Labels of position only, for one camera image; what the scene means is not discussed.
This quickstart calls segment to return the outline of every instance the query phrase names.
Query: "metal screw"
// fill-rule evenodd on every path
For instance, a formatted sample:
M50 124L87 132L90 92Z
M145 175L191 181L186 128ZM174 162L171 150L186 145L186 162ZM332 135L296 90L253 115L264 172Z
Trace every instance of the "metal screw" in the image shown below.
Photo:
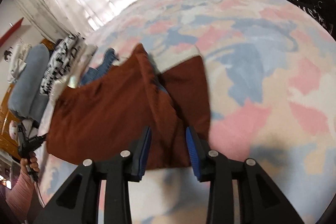
M246 164L249 166L254 166L255 165L255 160L254 159L247 159Z
M122 156L123 158L127 158L131 155L131 152L128 150L123 150L120 152L120 156Z
M92 164L92 160L90 160L90 159L86 159L86 160L83 161L84 166L90 166L91 164Z
M218 152L217 152L216 150L210 150L210 151L208 152L208 155L209 155L210 157L217 157L217 156L218 156Z

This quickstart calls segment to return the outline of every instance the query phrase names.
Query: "person's hand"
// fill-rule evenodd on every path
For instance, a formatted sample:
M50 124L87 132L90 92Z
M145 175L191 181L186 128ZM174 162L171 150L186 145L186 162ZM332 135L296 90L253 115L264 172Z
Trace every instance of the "person's hand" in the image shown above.
M39 172L40 168L39 168L39 164L37 163L37 158L36 158L35 153L31 152L29 155L30 155L30 162L31 162L30 165L29 165L30 168L33 169L36 172ZM25 174L28 175L28 171L27 171L27 168L26 168L27 164L28 164L28 160L22 158L21 161L20 161L21 170L22 170L22 172L24 172Z

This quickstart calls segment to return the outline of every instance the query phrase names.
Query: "pink sleeve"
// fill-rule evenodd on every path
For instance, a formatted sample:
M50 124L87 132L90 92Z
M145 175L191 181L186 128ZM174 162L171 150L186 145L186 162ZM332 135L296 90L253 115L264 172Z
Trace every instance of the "pink sleeve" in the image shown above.
M16 218L24 222L27 218L30 203L32 201L34 183L30 177L20 171L20 176L13 189L6 194L6 202Z

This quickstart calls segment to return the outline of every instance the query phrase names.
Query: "white towel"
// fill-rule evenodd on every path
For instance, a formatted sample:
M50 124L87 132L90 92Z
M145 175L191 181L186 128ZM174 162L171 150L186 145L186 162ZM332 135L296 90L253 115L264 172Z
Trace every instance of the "white towel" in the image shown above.
M19 78L21 72L26 67L26 57L32 46L30 44L17 44L13 49L13 55L9 63L7 81L12 84Z

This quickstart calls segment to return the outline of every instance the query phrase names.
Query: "blue denim jeans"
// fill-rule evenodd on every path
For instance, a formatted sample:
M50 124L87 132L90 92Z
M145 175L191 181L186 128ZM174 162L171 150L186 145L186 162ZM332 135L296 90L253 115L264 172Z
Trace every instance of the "blue denim jeans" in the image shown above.
M106 74L112 66L114 60L116 60L116 52L113 48L108 48L104 54L104 59L102 64L100 64L96 69L89 68L88 71L83 75L81 79L81 85L87 85L94 80L99 79L104 74Z

